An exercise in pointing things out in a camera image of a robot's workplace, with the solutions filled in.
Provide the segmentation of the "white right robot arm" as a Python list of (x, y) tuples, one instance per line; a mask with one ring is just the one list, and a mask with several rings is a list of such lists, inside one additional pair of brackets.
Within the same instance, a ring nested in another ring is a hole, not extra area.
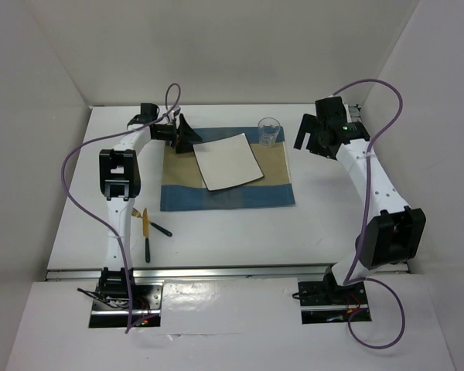
[(426, 216), (395, 189), (379, 162), (367, 129), (350, 121), (341, 97), (315, 102), (315, 114), (304, 114), (294, 147), (338, 161), (363, 201), (363, 222), (355, 251), (326, 269), (322, 283), (300, 291), (303, 303), (341, 305), (358, 292), (361, 281), (388, 264), (415, 257)]

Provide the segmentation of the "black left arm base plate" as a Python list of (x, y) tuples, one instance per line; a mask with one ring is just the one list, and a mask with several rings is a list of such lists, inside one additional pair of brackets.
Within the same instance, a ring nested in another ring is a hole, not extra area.
[[(161, 325), (163, 283), (143, 284), (135, 287), (131, 314), (133, 328), (156, 328)], [(128, 320), (127, 298), (102, 298), (100, 293), (89, 291), (92, 299), (89, 328), (125, 328)]]

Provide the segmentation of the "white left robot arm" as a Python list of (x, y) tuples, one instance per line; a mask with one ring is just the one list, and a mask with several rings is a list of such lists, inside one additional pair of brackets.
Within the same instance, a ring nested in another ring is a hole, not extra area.
[(107, 203), (109, 227), (98, 286), (119, 308), (129, 308), (137, 299), (130, 253), (131, 212), (142, 189), (138, 155), (150, 141), (164, 141), (179, 154), (191, 151), (202, 138), (189, 126), (178, 104), (160, 114), (155, 104), (143, 103), (121, 140), (99, 153), (100, 190)]

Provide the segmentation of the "blue beige striped placemat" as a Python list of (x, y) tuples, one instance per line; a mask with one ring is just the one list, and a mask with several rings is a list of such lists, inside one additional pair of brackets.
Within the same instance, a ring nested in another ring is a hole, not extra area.
[(177, 154), (166, 145), (161, 211), (260, 209), (295, 205), (283, 130), (280, 130), (275, 145), (270, 148), (259, 143), (259, 131), (256, 127), (198, 128), (196, 133), (204, 141), (245, 134), (264, 177), (245, 185), (210, 191), (203, 182), (194, 154)]

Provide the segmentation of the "white square plate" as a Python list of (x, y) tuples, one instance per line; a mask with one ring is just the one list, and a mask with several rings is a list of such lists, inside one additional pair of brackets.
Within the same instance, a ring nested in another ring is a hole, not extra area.
[(196, 144), (194, 155), (209, 191), (219, 191), (263, 179), (245, 133)]

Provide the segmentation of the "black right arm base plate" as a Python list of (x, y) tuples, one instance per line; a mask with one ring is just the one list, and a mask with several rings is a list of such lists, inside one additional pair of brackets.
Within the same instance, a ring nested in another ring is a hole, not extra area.
[(303, 325), (347, 322), (371, 322), (366, 289), (363, 283), (351, 288), (329, 291), (321, 281), (301, 281), (292, 298), (300, 304)]

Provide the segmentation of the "clear plastic cup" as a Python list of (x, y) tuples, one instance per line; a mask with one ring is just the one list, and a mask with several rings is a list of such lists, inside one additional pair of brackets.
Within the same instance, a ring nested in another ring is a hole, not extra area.
[(281, 129), (280, 122), (273, 117), (264, 117), (258, 122), (259, 143), (266, 147), (272, 147), (278, 138)]

